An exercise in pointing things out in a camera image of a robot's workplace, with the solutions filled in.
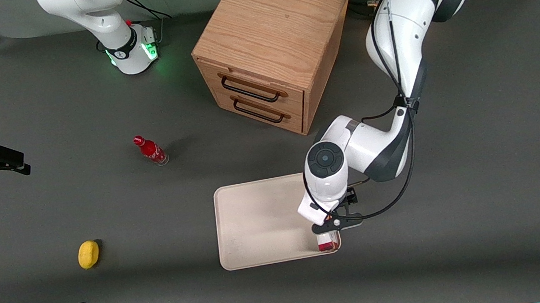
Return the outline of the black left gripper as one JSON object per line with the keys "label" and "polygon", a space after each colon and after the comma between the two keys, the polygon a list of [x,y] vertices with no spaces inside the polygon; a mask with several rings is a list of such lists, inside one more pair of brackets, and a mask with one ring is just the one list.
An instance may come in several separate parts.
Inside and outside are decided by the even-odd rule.
{"label": "black left gripper", "polygon": [[315,235],[327,234],[338,230],[349,229],[351,227],[360,226],[363,223],[364,217],[361,213],[351,213],[351,205],[356,203],[355,194],[345,195],[334,210],[329,212],[325,217],[325,221],[321,226],[312,225],[312,232]]}

